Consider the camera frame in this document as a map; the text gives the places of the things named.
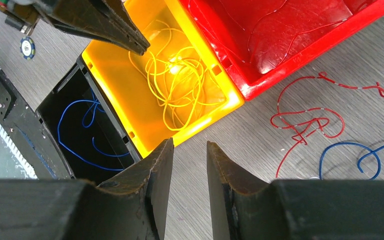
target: blue string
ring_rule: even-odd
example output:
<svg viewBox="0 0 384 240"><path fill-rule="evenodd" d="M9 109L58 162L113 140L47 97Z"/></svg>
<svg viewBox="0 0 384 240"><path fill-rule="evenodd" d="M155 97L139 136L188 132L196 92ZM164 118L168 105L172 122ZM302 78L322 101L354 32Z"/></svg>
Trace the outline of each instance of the blue string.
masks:
<svg viewBox="0 0 384 240"><path fill-rule="evenodd" d="M61 141L61 134L60 134L61 123L63 122L64 116L65 116L67 110L68 110L71 106L73 106L74 104L77 104L77 103L92 103L92 106L90 106L90 108L87 110L85 116L83 116L82 125L83 125L83 127L85 127L85 128L89 128L89 127L92 125L92 123L93 123L93 121L94 121L94 119L95 119L95 112L96 112L97 109L98 109L99 111L101 111L101 112L104 111L103 109L100 109L100 108L98 107L98 106L100 105L100 103L99 103L99 101L96 99L96 97L95 97L95 95L93 94L93 92L92 92L92 95L93 95L93 99L94 99L94 100L76 100L76 101L73 101L72 103L70 103L70 104L64 109L64 111L62 112L61 118L59 119L58 126L56 127L56 133L57 133L57 137L58 137L58 142L59 142L59 144L60 144L61 146L63 146L65 149L67 149L70 153L72 153L73 155L75 155L76 157L78 157L78 158L81 159L83 162L85 162L85 163L87 163L87 164L89 164L89 165L92 165L92 166L95 166L95 167L97 167L97 168L100 168L100 169L103 169L103 170L107 170L107 171L117 171L117 172L123 171L124 168L108 168L108 167L100 166L100 165L98 165L98 164L96 164L96 163L90 162L90 161L84 159L83 157L81 157L80 155L78 155L77 153L75 153L73 150L71 150L68 146L66 146L66 145ZM92 115L92 120L91 120L91 122L90 122L88 125L85 125L85 124L84 124L85 117L86 117L86 115L90 112L90 110L91 110L92 108L94 108L94 109L93 109L93 113L92 113L92 114L93 114L93 115ZM99 153L101 153L101 154L103 154L103 155L105 155L105 156L109 156L109 157L122 157L122 155L120 155L120 156L119 156L119 155L109 155L109 154L103 153L102 151L100 151L99 149L97 149L97 147L95 146L94 138L92 138L92 143L93 143L93 147L95 147L95 149L96 149Z"/></svg>
<svg viewBox="0 0 384 240"><path fill-rule="evenodd" d="M380 150L384 149L384 145L379 147L379 148L377 148L377 149L375 149L375 150L372 150L372 149L370 149L367 146L364 146L362 144L355 143L355 142L338 142L338 143L335 143L335 144L332 144L332 145L326 147L326 149L323 151L323 153L320 156L320 163L318 165L318 177L319 177L320 180L322 180L322 164L323 164L323 159L324 159L326 153L329 151L329 149L334 148L336 146L340 146L340 145L358 146L358 147L361 147L361 148L366 149L367 151L369 151L369 153L365 154L364 156L360 157L360 159L358 159L358 161L357 161L358 170L360 170L360 172L363 174L364 171L361 168L362 161L365 158L367 158L368 156L373 155L376 158L376 161L377 161L377 172L369 180L374 180L374 179L376 179L379 176L379 174L381 173L381 159L379 158L379 156L376 153L379 152Z"/></svg>

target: coiled yellow cord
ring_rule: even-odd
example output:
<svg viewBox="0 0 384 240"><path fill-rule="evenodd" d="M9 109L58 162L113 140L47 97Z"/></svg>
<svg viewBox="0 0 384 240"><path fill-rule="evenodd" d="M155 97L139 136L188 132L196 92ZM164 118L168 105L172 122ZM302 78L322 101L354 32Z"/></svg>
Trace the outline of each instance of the coiled yellow cord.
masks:
<svg viewBox="0 0 384 240"><path fill-rule="evenodd" d="M196 118L198 118L202 114L202 111L205 106L216 106L223 103L223 101L214 102L214 103L205 103L206 95L204 90L204 82L206 78L209 77L217 88L220 89L220 87L214 81L214 79L210 76L208 68L204 67L204 64L201 63L201 58L199 58L198 60L192 57L185 57L185 58L181 57L182 52L186 50L195 50L193 46L187 46L187 47L181 48L175 54L175 56L168 61L163 61L157 58L161 54L161 52L164 51L164 49L167 48L167 46L170 44L173 37L173 31L179 32L181 34L185 34L185 33L179 29L171 28L167 23L163 21L156 20L156 22L159 22L165 25L166 27L159 29L155 37L157 37L163 31L169 31L169 37L168 37L168 41L157 52L157 54L154 55L150 50L147 51L150 55L150 58L145 64L144 72L140 70L138 66L133 62L130 51L128 52L128 58L131 64L133 65L133 67L147 80L149 90L156 97L156 101L158 105L160 107L164 107L162 112L162 120L166 125L166 127L171 131L181 131L191 123L194 115ZM157 63L165 65L165 68L163 71L157 72ZM171 85L168 89L166 74L169 71L171 71L174 67L178 69L176 70L177 72L175 73L175 76L171 81ZM179 75L183 71L190 71L191 73L179 79ZM161 88L158 84L158 77L163 78L162 79L163 88ZM183 84L183 88L186 84L190 84L189 82L186 82L189 79L194 80L194 83L190 85L191 87L188 90L188 92L186 92L185 94L182 94L182 96L177 99L173 99L174 93L176 92L176 88L181 84ZM190 114L188 115L187 120L184 123L176 113L176 109L187 107L191 104L192 104L192 107L191 107ZM166 119L168 108L171 109L171 120L172 120L172 125L174 127L170 126ZM181 127L177 126L175 119L182 125Z"/></svg>

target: gray table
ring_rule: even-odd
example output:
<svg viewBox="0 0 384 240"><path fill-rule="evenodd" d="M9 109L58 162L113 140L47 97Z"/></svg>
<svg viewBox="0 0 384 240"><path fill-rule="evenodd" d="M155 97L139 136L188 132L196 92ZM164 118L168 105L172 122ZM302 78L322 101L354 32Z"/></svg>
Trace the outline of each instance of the gray table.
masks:
<svg viewBox="0 0 384 240"><path fill-rule="evenodd" d="M27 61L19 53L21 37L22 34L4 24L4 16L0 14L0 66L27 102L36 108L89 41L65 35L40 22L32 36L37 54ZM340 83L366 86L380 82L384 87L384 18L175 149L166 239L212 239L207 140L217 142L232 159L256 176L265 181L274 179L279 161L294 144L291 131L270 125L277 97L287 83L320 71L328 72ZM326 139L316 133L308 139L309 145L299 145L286 160L281 178L317 176L320 155L332 143L357 141L372 147L384 143L384 99L376 90L347 90L320 80L308 80L292 88L284 96L282 109L330 108L343 116L346 129L337 139ZM288 118L291 122L302 119ZM336 122L326 131L333 133L339 126ZM363 166L366 174L362 174L355 165L357 156L361 155L362 151L355 147L333 149L325 158L325 178L371 177L376 171L376 162L367 160ZM384 180L384 150L379 156L383 164L378 179Z"/></svg>

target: poker chip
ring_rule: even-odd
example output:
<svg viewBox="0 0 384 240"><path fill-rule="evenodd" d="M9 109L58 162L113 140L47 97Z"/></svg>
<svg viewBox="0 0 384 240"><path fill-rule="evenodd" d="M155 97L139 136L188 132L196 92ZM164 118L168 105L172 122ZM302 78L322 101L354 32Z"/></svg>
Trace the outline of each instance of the poker chip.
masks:
<svg viewBox="0 0 384 240"><path fill-rule="evenodd" d="M20 41L20 52L27 60L32 59L36 54L35 42L29 36L25 36Z"/></svg>

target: robotic arm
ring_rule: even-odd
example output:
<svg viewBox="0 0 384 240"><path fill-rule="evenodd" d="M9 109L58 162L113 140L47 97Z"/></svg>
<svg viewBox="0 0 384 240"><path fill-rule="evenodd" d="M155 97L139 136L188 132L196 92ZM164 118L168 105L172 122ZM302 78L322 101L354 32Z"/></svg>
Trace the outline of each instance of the robotic arm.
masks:
<svg viewBox="0 0 384 240"><path fill-rule="evenodd" d="M113 43L143 55L150 43L122 0L0 0L5 23L31 35L40 19L65 33Z"/></svg>

